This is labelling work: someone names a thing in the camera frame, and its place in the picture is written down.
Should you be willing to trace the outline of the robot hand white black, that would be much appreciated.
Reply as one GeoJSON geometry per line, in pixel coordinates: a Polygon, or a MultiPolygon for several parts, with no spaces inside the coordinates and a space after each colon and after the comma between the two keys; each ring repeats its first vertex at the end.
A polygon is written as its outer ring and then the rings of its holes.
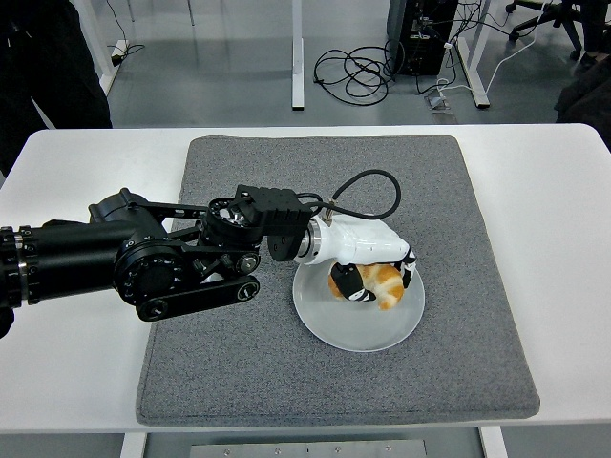
{"type": "Polygon", "coordinates": [[[376,302],[390,310],[411,283],[417,257],[409,243],[380,219],[339,215],[326,223],[315,217],[308,225],[306,265],[329,260],[331,294],[351,302],[376,302]]]}

